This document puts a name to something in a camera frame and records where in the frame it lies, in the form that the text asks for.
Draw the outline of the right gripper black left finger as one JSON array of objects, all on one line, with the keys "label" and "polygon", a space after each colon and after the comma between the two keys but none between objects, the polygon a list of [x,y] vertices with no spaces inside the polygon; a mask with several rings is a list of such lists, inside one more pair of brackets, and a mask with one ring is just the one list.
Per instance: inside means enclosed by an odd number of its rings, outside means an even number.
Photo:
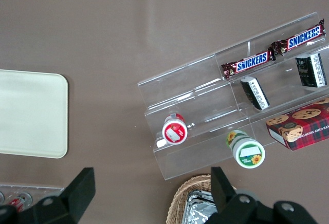
[{"label": "right gripper black left finger", "polygon": [[34,220],[79,222],[95,193],[94,169],[85,167],[59,196],[46,197],[34,206]]}]

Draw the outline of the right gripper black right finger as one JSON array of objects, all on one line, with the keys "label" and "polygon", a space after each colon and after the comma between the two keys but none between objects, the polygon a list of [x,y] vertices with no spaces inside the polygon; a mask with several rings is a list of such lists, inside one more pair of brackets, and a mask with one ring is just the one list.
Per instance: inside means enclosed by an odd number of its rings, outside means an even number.
[{"label": "right gripper black right finger", "polygon": [[211,194],[220,215],[255,215],[257,201],[248,192],[236,191],[221,167],[211,168]]}]

